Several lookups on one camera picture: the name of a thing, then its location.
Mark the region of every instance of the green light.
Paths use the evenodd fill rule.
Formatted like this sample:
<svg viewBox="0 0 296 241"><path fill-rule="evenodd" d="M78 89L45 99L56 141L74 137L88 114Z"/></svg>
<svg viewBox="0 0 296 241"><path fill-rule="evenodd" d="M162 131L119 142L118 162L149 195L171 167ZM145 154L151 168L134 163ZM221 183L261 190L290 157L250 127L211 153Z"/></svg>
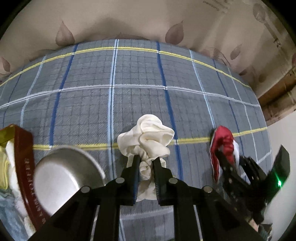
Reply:
<svg viewBox="0 0 296 241"><path fill-rule="evenodd" d="M279 179L276 172L274 172L274 174L276 175L276 179L278 180L278 186L281 188L281 180Z"/></svg>

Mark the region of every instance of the folded clothes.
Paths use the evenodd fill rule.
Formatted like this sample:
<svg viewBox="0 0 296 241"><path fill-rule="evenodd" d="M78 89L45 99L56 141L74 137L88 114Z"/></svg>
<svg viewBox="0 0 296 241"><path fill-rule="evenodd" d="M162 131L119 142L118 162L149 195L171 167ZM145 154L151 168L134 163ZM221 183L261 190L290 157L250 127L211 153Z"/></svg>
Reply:
<svg viewBox="0 0 296 241"><path fill-rule="evenodd" d="M122 133L117 138L120 152L128 157L127 167L133 163L134 155L141 157L140 184L137 202L143 199L156 200L152 161L157 157L170 154L166 147L173 139L175 132L164 126L155 115L143 115L137 125L130 131ZM160 158L162 167L166 167L164 159Z"/></svg>
<svg viewBox="0 0 296 241"><path fill-rule="evenodd" d="M15 149L14 143L12 141L8 141L6 144L6 154L8 157L9 167L8 167L8 176L9 176L9 187L12 190L12 194L14 195L14 206L18 211L21 220L23 221L23 226L25 231L27 232L28 237L31 237L35 232L35 227L33 226L30 217L28 216L20 187L17 180L17 173L15 169Z"/></svg>
<svg viewBox="0 0 296 241"><path fill-rule="evenodd" d="M0 192L0 219L15 241L28 240L25 226L14 206L14 197L10 193Z"/></svg>

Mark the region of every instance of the white cloth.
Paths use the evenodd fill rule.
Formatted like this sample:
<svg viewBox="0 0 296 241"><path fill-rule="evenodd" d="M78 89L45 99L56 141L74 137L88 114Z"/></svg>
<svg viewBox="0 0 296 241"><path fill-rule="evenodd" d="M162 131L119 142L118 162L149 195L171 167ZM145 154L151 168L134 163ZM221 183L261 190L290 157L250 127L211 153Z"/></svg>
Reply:
<svg viewBox="0 0 296 241"><path fill-rule="evenodd" d="M164 126L155 115L143 115L135 127L118 136L119 150L128 157L126 167L132 165L134 155L139 155L142 160L137 202L143 199L156 200L152 161L170 154L170 149L166 146L174 135L175 132ZM160 158L160 161L161 166L166 167L165 160Z"/></svg>
<svg viewBox="0 0 296 241"><path fill-rule="evenodd" d="M15 147L14 143L11 141L8 141L6 144L6 154L9 161L9 187L12 190L12 194L15 197L15 208L20 213L20 215L23 217L22 222L25 226L25 230L27 232L28 237L30 238L35 232L35 227L32 224L32 221L30 220L30 217L28 216L27 209L25 207L20 187L18 185L17 181L17 173L15 170Z"/></svg>
<svg viewBox="0 0 296 241"><path fill-rule="evenodd" d="M234 148L233 155L235 158L236 166L238 168L239 167L239 144L237 144L235 140L233 140L233 148Z"/></svg>

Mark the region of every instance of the metal bowl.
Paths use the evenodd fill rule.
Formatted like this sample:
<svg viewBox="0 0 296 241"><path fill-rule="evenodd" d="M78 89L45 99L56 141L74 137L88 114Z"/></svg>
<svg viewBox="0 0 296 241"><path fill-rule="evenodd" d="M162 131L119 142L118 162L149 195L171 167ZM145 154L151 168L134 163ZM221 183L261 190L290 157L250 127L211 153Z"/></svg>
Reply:
<svg viewBox="0 0 296 241"><path fill-rule="evenodd" d="M73 146L50 150L36 165L34 187L42 207L53 215L81 187L105 185L105 172L87 152Z"/></svg>

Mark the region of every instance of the wall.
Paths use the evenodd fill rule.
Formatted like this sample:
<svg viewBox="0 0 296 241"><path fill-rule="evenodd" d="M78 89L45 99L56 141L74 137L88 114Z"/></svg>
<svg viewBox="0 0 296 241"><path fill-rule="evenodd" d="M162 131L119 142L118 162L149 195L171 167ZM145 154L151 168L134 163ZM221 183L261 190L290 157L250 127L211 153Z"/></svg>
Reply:
<svg viewBox="0 0 296 241"><path fill-rule="evenodd" d="M283 145L290 154L290 176L265 211L265 220L273 223L273 239L277 241L296 212L296 112L268 127L273 160Z"/></svg>

